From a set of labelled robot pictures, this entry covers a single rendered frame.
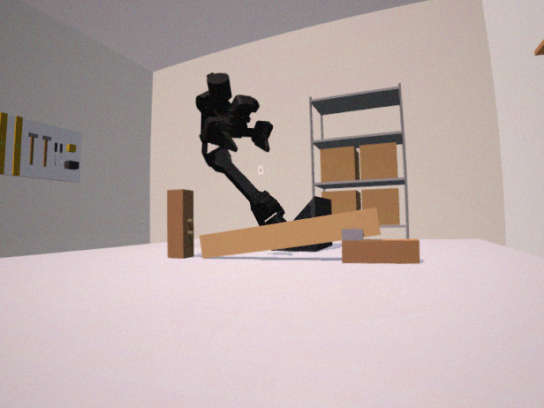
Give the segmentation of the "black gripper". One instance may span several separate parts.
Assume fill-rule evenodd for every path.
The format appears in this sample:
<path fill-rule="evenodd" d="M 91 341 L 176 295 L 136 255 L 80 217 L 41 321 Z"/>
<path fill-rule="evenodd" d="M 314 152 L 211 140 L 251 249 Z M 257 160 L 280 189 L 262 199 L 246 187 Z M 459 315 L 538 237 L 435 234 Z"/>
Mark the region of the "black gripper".
<path fill-rule="evenodd" d="M 227 109 L 223 109 L 218 117 L 208 117 L 205 120 L 201 137 L 206 143 L 237 152 L 238 147 L 232 139 L 251 138 L 254 145 L 269 152 L 268 138 L 273 130 L 269 121 L 257 121 L 254 128 L 247 128 L 245 117 L 234 116 L 231 121 L 227 118 Z"/>

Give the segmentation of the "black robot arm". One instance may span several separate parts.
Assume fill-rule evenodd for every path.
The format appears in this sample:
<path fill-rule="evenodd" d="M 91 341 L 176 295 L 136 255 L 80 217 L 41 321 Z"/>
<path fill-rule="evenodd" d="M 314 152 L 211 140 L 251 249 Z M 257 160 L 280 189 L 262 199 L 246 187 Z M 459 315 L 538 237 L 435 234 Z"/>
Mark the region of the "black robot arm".
<path fill-rule="evenodd" d="M 230 103 L 229 99 L 232 96 L 228 73 L 211 72 L 206 76 L 208 91 L 196 95 L 195 98 L 196 107 L 201 112 L 199 137 L 202 142 L 201 153 L 205 161 L 214 171 L 223 173 L 250 201 L 251 210 L 260 226 L 287 222 L 283 218 L 285 212 L 279 202 L 267 191 L 260 192 L 243 175 L 231 162 L 228 149 L 219 147 L 208 154 L 208 144 L 201 137 L 205 120 L 208 117 L 218 117 L 219 113 L 226 108 L 227 118 L 230 121 L 232 117 L 238 116 L 245 117 L 248 119 L 247 123 L 249 123 L 251 119 L 249 115 L 251 112 L 256 112 L 260 105 L 257 100 L 245 94 L 235 96 L 232 103 Z M 272 216 L 274 213 L 277 214 Z"/>

